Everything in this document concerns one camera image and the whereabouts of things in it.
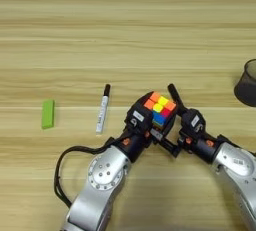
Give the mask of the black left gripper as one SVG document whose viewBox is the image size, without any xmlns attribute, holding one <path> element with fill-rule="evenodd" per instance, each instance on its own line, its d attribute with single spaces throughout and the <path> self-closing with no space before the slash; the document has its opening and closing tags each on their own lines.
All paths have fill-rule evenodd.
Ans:
<svg viewBox="0 0 256 231">
<path fill-rule="evenodd" d="M 153 94 L 152 91 L 146 93 L 140 97 L 134 104 L 135 106 L 144 106 L 147 100 Z M 164 110 L 161 113 L 155 114 L 155 137 L 147 132 L 145 135 L 136 134 L 127 129 L 124 130 L 122 135 L 118 138 L 115 146 L 118 147 L 128 159 L 134 163 L 141 155 L 145 148 L 148 148 L 151 144 L 159 144 L 165 148 L 171 155 L 177 157 L 181 151 L 178 145 L 173 144 L 168 139 L 164 138 L 168 135 L 174 125 L 174 121 L 177 115 L 177 111 L 170 112 Z"/>
</svg>

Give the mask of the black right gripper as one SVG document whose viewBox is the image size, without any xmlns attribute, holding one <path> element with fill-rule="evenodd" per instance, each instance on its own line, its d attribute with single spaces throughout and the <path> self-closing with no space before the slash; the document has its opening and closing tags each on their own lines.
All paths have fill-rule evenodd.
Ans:
<svg viewBox="0 0 256 231">
<path fill-rule="evenodd" d="M 178 91 L 174 84 L 168 85 L 168 91 L 172 99 L 176 102 L 178 110 L 177 114 L 182 116 L 187 108 L 184 106 Z M 192 136 L 186 133 L 183 129 L 179 131 L 178 144 L 187 152 L 194 153 L 206 163 L 212 163 L 216 152 L 220 146 L 220 142 L 211 137 L 209 134 L 204 133 L 199 136 Z"/>
</svg>

